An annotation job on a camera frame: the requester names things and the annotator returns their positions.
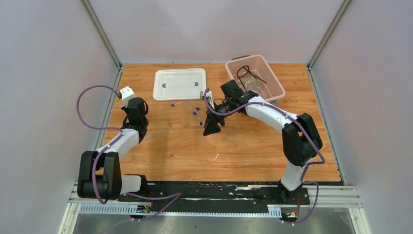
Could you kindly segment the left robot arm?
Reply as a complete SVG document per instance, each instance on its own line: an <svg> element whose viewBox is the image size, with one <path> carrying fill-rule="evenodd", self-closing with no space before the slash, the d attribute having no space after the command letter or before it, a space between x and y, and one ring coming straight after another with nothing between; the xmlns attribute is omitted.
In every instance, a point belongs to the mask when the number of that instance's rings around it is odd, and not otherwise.
<svg viewBox="0 0 413 234"><path fill-rule="evenodd" d="M149 188L143 175L122 175L120 160L142 142L149 121L147 103L133 97L122 107L126 117L119 134L105 146L95 151L85 151L81 156L77 194L81 198L98 199L105 204L120 195L130 193L137 201L149 196Z"/></svg>

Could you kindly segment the white clay triangle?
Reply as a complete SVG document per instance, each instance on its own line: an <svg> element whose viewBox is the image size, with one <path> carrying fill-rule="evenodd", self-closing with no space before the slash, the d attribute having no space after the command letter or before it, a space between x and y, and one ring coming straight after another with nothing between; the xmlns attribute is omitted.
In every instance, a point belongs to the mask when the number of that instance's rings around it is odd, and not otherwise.
<svg viewBox="0 0 413 234"><path fill-rule="evenodd" d="M256 83L252 79L242 79L241 80L242 87L245 91L255 91Z"/></svg>

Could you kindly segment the clear test tube rack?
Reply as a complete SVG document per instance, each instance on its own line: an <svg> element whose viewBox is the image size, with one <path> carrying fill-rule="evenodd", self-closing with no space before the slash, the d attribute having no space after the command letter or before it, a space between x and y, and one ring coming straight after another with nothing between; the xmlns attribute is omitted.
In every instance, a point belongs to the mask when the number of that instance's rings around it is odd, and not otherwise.
<svg viewBox="0 0 413 234"><path fill-rule="evenodd" d="M150 141L150 140L152 140L152 134L146 134L146 135L143 137L143 139L142 139L142 141L140 142L140 144L145 144L146 142L148 142L148 141Z"/></svg>

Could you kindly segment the black metal tripod stand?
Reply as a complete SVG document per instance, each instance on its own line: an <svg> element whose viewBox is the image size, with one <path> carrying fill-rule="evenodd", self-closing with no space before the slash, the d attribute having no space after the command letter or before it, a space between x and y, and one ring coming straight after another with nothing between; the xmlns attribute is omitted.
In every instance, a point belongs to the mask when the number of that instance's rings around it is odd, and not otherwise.
<svg viewBox="0 0 413 234"><path fill-rule="evenodd" d="M260 76L256 75L254 72L252 72L252 71L250 70L250 67L249 67L248 65L244 65L244 66L240 67L240 68L238 69L237 73L236 73L236 77L237 77L238 79L241 79L241 78L243 78L243 77L245 77L245 76L251 76L251 77L253 77L253 78L255 78L255 79L260 80L260 81L263 82L264 84L266 84L266 81L263 80Z"/></svg>

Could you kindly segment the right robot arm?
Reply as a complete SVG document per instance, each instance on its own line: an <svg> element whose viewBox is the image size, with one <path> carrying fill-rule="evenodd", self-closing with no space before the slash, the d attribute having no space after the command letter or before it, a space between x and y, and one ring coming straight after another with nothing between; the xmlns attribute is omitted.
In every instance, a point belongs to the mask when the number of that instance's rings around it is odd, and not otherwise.
<svg viewBox="0 0 413 234"><path fill-rule="evenodd" d="M285 111L255 91L243 91L234 80L223 84L221 90L225 96L221 104L214 102L208 88L200 92L200 99L207 107L203 135L219 133L225 118L235 113L258 119L276 130L282 137L283 154L287 159L278 197L283 203L293 202L303 186L308 167L315 164L314 157L320 156L319 163L325 163L320 153L323 143L313 118L307 113L297 115Z"/></svg>

